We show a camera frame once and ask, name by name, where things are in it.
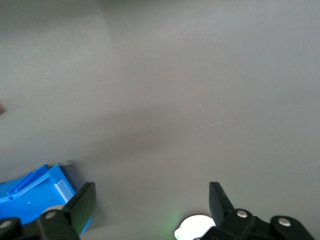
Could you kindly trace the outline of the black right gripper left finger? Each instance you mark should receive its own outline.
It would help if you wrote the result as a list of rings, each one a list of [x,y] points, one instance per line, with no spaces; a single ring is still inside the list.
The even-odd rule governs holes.
[[[61,209],[47,210],[28,224],[17,217],[0,219],[0,240],[81,240],[96,207],[96,185],[86,182]]]

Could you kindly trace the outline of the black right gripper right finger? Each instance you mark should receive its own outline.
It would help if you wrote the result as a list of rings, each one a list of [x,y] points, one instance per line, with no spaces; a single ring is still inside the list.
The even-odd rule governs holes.
[[[265,222],[246,209],[234,208],[219,182],[209,183],[208,201],[215,226],[199,240],[315,240],[295,218],[276,215]]]

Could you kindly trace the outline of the blue plastic storage bin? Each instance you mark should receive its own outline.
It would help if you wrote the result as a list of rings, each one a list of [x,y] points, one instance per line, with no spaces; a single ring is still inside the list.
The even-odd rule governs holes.
[[[78,190],[59,165],[42,165],[26,176],[0,183],[0,219],[19,218],[26,225],[46,211],[62,209]]]

